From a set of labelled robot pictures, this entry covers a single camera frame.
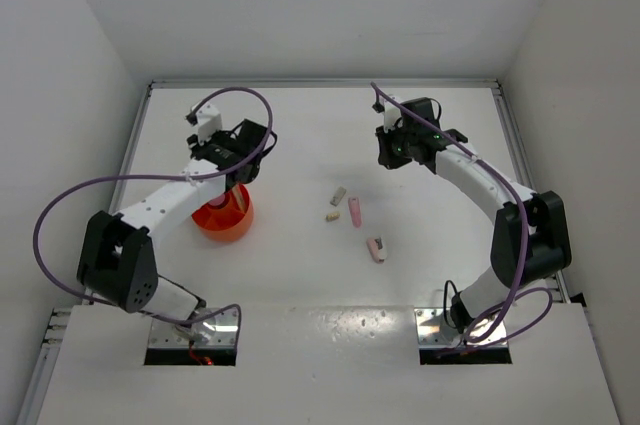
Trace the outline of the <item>pink correction tape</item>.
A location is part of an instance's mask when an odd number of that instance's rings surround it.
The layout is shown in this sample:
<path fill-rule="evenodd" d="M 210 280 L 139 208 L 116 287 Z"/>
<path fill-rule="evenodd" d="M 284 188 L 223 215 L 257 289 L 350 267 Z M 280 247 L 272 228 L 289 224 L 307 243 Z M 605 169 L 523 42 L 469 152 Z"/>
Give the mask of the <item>pink correction tape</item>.
<path fill-rule="evenodd" d="M 348 209 L 353 226 L 356 228 L 360 228 L 362 225 L 362 214 L 358 197 L 348 198 Z"/>

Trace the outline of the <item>small yellow eraser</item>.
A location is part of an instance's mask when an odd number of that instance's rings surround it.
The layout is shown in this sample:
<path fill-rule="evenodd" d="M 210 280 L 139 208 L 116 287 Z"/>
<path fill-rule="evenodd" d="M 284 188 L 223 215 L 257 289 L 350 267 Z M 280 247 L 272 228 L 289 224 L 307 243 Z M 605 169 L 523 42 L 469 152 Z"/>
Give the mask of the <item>small yellow eraser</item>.
<path fill-rule="evenodd" d="M 334 221 L 338 220 L 340 218 L 340 216 L 341 216 L 341 214 L 340 214 L 339 211 L 333 211 L 333 212 L 328 213 L 325 216 L 325 220 L 327 222 L 334 222 Z"/>

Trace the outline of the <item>beige pencil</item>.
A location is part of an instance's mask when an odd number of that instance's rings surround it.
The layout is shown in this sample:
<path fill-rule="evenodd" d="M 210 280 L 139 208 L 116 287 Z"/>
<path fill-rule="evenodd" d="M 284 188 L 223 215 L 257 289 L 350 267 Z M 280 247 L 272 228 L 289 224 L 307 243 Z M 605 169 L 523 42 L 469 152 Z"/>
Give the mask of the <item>beige pencil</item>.
<path fill-rule="evenodd" d="M 237 208 L 238 210 L 245 214 L 246 210 L 247 210 L 247 206 L 246 206 L 246 202 L 242 193 L 242 188 L 239 184 L 236 184 L 232 189 L 231 189 L 232 195 L 234 197 L 234 200 L 236 202 Z"/>

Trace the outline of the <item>pink capped glue bottle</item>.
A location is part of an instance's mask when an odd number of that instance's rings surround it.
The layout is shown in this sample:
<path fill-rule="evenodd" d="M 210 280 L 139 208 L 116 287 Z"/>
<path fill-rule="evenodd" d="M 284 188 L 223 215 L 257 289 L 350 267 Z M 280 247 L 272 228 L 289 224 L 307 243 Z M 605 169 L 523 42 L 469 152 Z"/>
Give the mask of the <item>pink capped glue bottle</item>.
<path fill-rule="evenodd" d="M 227 197 L 225 195 L 220 195 L 212 200 L 209 200 L 207 204 L 211 207 L 222 207 L 227 201 Z"/>

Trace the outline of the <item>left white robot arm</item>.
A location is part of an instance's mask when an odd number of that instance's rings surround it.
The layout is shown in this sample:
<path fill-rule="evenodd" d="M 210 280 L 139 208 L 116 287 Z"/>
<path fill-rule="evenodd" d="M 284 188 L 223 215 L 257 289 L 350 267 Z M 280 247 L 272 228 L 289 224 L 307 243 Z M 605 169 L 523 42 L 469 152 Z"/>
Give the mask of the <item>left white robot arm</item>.
<path fill-rule="evenodd" d="M 114 214 L 94 214 L 86 228 L 77 281 L 127 313 L 191 325 L 204 299 L 160 275 L 157 248 L 177 226 L 238 184 L 255 180 L 277 134 L 245 119 L 230 130 L 218 125 L 187 139 L 190 161 L 139 202 Z"/>

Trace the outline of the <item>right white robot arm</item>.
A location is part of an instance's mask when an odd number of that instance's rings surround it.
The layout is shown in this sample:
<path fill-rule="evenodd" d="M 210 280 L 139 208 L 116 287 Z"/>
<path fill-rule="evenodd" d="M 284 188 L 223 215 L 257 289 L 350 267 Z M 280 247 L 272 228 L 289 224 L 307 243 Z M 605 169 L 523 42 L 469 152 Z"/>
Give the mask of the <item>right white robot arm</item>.
<path fill-rule="evenodd" d="M 441 106 L 431 98 L 398 102 L 379 94 L 373 108 L 383 117 L 375 131 L 381 166 L 426 167 L 466 195 L 493 226 L 489 268 L 455 293 L 445 314 L 452 328 L 465 333 L 480 317 L 503 316 L 519 290 L 571 264 L 566 212 L 557 193 L 536 192 L 510 179 L 461 132 L 442 129 Z"/>

